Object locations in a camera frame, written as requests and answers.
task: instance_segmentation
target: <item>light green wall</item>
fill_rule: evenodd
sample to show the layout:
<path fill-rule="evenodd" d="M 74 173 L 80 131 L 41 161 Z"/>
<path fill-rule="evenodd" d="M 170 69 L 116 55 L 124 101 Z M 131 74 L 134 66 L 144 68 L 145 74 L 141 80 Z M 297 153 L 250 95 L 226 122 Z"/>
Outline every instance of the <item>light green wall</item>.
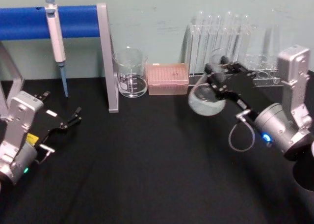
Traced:
<path fill-rule="evenodd" d="M 185 28 L 198 10 L 224 14 L 231 10 L 249 14 L 260 30 L 269 22 L 271 9 L 289 27 L 289 41 L 314 50 L 313 0 L 56 0 L 60 5 L 89 5 L 106 2 L 114 49 L 126 45 L 143 49 L 150 62 L 177 62 L 180 59 Z M 44 0 L 0 0 L 0 7 L 42 6 Z M 17 66 L 26 79 L 59 77 L 54 65 L 49 40 L 5 42 Z M 260 46 L 252 44 L 251 51 Z M 97 38 L 65 40 L 67 76 L 97 77 L 100 71 L 100 42 Z"/>

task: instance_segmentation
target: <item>pipette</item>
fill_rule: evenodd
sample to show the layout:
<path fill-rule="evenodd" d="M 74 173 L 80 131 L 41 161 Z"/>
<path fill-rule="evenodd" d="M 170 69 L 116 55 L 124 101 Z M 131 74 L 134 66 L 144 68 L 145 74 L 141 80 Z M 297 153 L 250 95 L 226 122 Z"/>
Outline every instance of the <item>pipette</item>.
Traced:
<path fill-rule="evenodd" d="M 60 26 L 58 5 L 54 0 L 46 0 L 45 6 L 47 23 L 52 42 L 52 50 L 56 63 L 60 67 L 64 94 L 68 97 L 68 86 L 65 74 L 65 53 L 62 40 L 62 32 Z"/>

